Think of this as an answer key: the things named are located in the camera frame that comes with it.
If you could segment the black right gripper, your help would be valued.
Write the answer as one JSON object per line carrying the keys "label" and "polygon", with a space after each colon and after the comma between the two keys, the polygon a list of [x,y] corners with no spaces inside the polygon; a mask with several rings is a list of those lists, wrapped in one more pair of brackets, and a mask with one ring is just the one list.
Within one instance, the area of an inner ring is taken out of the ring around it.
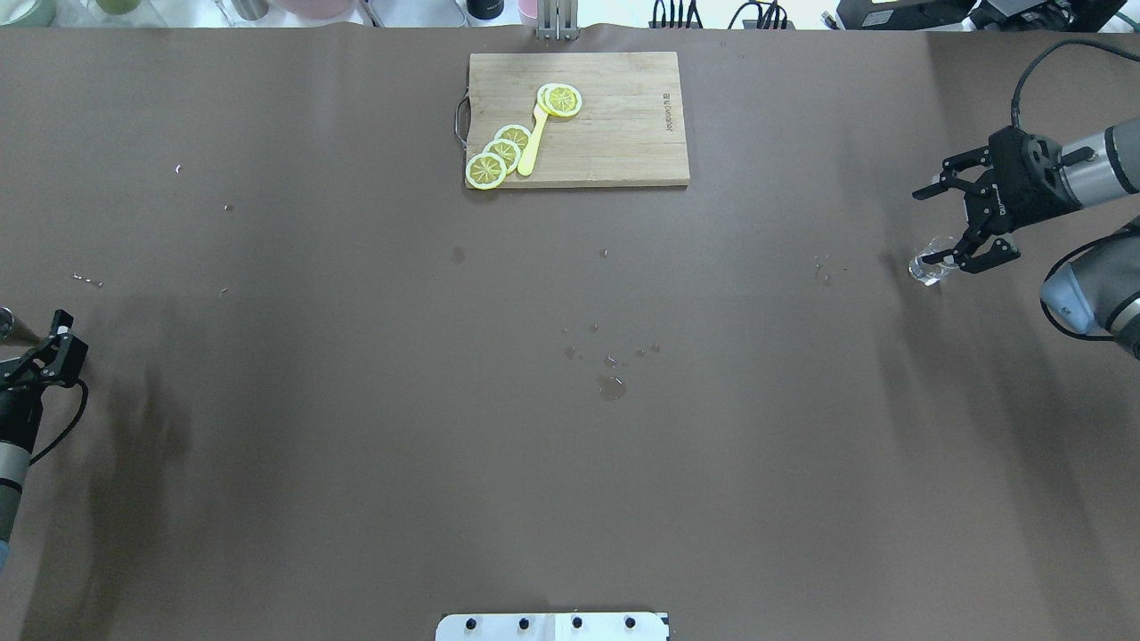
{"label": "black right gripper", "polygon": [[[912,190],[912,198],[935,198],[948,190],[960,190],[964,200],[991,200],[997,206],[964,203],[966,228],[956,248],[928,255],[928,263],[952,255],[958,270],[982,273],[1021,258],[1011,232],[1031,224],[1042,224],[1056,216],[1078,211],[1078,198],[1070,194],[1060,175],[1062,145],[1045,135],[1026,133],[1007,125],[990,135],[990,147],[978,147],[943,159],[933,182]],[[968,180],[964,172],[982,169],[980,178]],[[993,182],[990,180],[993,171]]]}

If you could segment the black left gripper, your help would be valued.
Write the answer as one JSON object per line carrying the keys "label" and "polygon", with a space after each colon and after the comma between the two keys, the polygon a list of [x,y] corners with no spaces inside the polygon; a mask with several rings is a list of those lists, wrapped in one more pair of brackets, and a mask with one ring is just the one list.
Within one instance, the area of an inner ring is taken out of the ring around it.
{"label": "black left gripper", "polygon": [[74,317],[66,310],[52,313],[52,326],[41,344],[25,348],[11,360],[1,362],[1,443],[32,454],[44,403],[44,386],[73,388],[81,382],[88,344],[74,336]]}

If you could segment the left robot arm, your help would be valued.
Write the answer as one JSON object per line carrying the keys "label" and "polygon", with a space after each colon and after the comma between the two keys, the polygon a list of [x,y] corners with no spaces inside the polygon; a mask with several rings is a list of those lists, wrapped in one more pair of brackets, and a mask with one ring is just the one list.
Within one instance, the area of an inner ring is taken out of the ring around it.
{"label": "left robot arm", "polygon": [[[48,331],[36,334],[13,309],[3,308],[3,346],[24,346],[25,352],[1,364],[1,568],[13,554],[28,469],[60,446],[85,415],[90,388],[82,370],[89,344],[74,336],[74,324],[70,313],[57,309]],[[36,451],[44,390],[50,388],[80,389],[80,404],[60,435]]]}

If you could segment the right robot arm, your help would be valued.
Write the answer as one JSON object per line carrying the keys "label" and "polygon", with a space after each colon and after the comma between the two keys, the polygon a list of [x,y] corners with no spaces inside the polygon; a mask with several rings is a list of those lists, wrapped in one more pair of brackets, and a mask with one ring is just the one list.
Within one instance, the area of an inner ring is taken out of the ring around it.
{"label": "right robot arm", "polygon": [[[1078,216],[1139,187],[1139,123],[1127,120],[1059,143],[1005,125],[984,145],[940,161],[930,182],[913,190],[926,200],[956,190],[964,200],[964,232],[951,248],[917,255],[925,266],[985,273],[1021,258],[1015,232]],[[1139,232],[1129,219],[1051,263],[1039,285],[1039,308],[1054,331],[1088,344],[1139,349]]]}

